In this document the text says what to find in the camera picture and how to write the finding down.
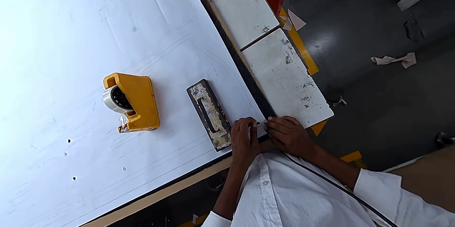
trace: white cloth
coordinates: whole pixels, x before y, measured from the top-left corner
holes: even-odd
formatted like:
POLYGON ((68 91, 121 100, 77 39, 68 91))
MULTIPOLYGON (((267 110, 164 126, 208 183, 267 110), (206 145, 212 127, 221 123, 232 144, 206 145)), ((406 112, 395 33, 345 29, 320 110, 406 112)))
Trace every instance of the white cloth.
POLYGON ((415 58, 415 53, 408 53, 404 57, 401 58, 393 58, 390 56, 384 56, 383 58, 378 58, 378 57, 372 57, 371 60, 376 63, 376 65, 384 65, 384 64, 389 64, 392 62, 397 62, 401 61, 401 65, 407 69, 414 64, 417 64, 417 59, 415 58))
MULTIPOLYGON (((294 160, 341 185, 319 167, 294 160)), ((279 152, 258 154, 245 175, 240 194, 232 222, 210 212, 202 226, 374 227, 371 219, 388 226, 355 199, 279 152)), ((400 176, 362 169, 354 194, 399 227, 455 226, 455 214, 401 189, 400 176)))

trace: white paper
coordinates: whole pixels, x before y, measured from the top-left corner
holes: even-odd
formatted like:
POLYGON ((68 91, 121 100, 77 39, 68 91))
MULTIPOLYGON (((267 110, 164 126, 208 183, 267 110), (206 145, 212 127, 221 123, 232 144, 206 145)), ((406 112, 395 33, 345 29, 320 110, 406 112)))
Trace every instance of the white paper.
POLYGON ((408 53, 404 57, 401 58, 393 58, 390 56, 384 56, 383 58, 372 57, 371 60, 376 63, 376 65, 385 65, 392 62, 401 61, 401 65, 407 69, 414 64, 417 64, 417 59, 415 58, 415 53, 408 53))
POLYGON ((303 28, 303 26, 307 24, 297 15, 295 15, 291 10, 287 9, 287 13, 289 14, 289 18, 291 19, 296 31, 299 31, 301 28, 303 28))
POLYGON ((284 23, 283 29, 285 29, 287 31, 292 30, 291 18, 286 18, 286 22, 284 23))
POLYGON ((229 152, 186 93, 201 79, 231 123, 264 119, 200 0, 0 3, 2 226, 77 227, 229 152), (157 130, 117 133, 114 72, 151 78, 157 130))

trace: fabric scrap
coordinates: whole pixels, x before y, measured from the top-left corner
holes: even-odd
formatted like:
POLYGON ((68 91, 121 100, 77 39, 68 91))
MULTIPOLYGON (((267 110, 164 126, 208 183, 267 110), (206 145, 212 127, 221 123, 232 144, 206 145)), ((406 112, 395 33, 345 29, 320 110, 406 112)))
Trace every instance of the fabric scrap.
POLYGON ((417 63, 417 59, 415 58, 415 53, 408 53, 407 55, 405 55, 404 57, 401 57, 401 58, 393 58, 390 56, 384 56, 383 58, 372 57, 371 60, 374 63, 376 63, 376 65, 385 65, 385 64, 392 63, 392 62, 401 61, 401 65, 405 69, 407 69, 417 63))

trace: paper scrap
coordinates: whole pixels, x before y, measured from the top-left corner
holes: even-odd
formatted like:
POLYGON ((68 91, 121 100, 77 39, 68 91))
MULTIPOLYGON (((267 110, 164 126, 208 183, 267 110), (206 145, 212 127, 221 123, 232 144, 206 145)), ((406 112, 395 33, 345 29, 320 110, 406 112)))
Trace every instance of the paper scrap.
POLYGON ((291 18, 286 18, 286 23, 284 24, 283 29, 285 29, 287 31, 292 30, 291 18))
POLYGON ((198 218, 197 215, 193 214, 193 224, 196 224, 196 219, 198 218))
POLYGON ((414 64, 417 63, 417 59, 415 58, 415 53, 408 53, 404 57, 401 58, 393 58, 390 56, 384 56, 383 58, 378 58, 378 57, 372 57, 371 60, 376 63, 376 65, 384 65, 384 64, 389 64, 392 62, 397 62, 401 61, 401 65, 407 69, 414 64))
POLYGON ((291 19, 296 31, 299 31, 303 26, 307 24, 297 15, 295 15, 291 10, 287 9, 287 13, 289 14, 289 18, 291 19))

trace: handle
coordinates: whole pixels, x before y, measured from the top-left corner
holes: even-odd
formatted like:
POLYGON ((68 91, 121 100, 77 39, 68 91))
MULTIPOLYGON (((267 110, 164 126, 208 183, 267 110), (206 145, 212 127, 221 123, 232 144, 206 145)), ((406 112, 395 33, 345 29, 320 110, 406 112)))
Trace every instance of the handle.
POLYGON ((205 108, 204 108, 204 104, 202 104, 202 98, 199 98, 199 99, 197 100, 197 104, 199 105, 199 108, 201 108, 202 115, 204 115, 204 118, 205 118, 205 120, 207 121, 207 125, 208 125, 208 128, 210 128, 210 131, 211 131, 212 133, 218 132, 220 129, 218 128, 218 130, 215 130, 215 129, 213 128, 212 122, 210 121, 210 118, 208 117, 207 111, 206 111, 205 108))

